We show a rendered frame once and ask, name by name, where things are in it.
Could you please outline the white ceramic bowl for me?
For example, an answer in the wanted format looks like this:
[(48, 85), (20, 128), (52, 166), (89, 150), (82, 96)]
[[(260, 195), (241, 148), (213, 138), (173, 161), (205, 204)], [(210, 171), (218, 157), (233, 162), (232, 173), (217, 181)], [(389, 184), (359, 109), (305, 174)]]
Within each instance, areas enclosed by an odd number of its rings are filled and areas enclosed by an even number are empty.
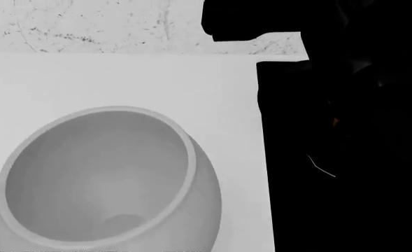
[(207, 154), (145, 108), (66, 115), (0, 172), (0, 252), (211, 252), (221, 217)]

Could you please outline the black pan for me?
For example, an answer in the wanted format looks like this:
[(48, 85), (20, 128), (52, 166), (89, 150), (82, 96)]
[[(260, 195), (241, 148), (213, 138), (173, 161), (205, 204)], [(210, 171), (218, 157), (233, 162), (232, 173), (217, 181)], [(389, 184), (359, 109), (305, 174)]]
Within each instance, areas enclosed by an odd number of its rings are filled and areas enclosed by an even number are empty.
[(280, 252), (412, 252), (412, 82), (256, 69)]

